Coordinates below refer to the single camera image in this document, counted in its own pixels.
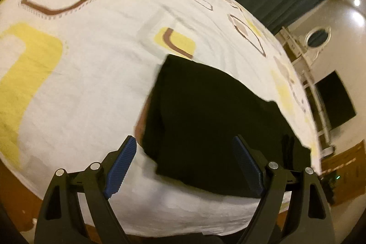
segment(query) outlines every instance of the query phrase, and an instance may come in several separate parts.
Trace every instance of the wooden floor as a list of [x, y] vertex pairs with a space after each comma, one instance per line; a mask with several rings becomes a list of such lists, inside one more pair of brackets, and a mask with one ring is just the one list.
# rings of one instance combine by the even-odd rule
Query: wooden floor
[[[28, 231], [33, 227], [33, 218], [38, 217], [42, 200], [30, 192], [0, 161], [0, 202], [18, 231]], [[282, 228], [286, 212], [279, 214], [278, 225]], [[101, 243], [96, 229], [86, 226], [89, 237]], [[140, 243], [140, 237], [129, 236], [132, 243]]]

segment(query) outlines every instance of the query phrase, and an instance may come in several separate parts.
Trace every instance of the bed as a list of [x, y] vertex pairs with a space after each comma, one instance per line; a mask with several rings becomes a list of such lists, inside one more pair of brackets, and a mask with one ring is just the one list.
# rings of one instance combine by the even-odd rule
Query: bed
[[[83, 170], [134, 134], [168, 54], [276, 101], [321, 173], [311, 110], [289, 59], [234, 0], [2, 0], [0, 18], [0, 157], [39, 198], [58, 168]], [[138, 146], [109, 200], [127, 234], [231, 234], [258, 205], [163, 179], [155, 168]]]

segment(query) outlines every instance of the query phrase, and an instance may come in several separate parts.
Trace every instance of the black monitor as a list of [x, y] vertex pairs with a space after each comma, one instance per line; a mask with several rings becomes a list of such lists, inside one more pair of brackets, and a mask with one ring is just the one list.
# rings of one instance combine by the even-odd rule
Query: black monitor
[[332, 129], [356, 116], [351, 99], [336, 71], [321, 79], [316, 87], [323, 99]]

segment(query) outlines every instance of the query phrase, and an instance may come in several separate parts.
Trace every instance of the black cloth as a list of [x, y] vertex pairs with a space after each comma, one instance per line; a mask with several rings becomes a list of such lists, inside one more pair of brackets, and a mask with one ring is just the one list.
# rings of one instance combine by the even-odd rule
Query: black cloth
[[213, 193], [255, 198], [232, 152], [238, 134], [268, 161], [290, 170], [310, 166], [310, 150], [275, 102], [218, 69], [169, 55], [151, 92], [142, 139], [156, 173]]

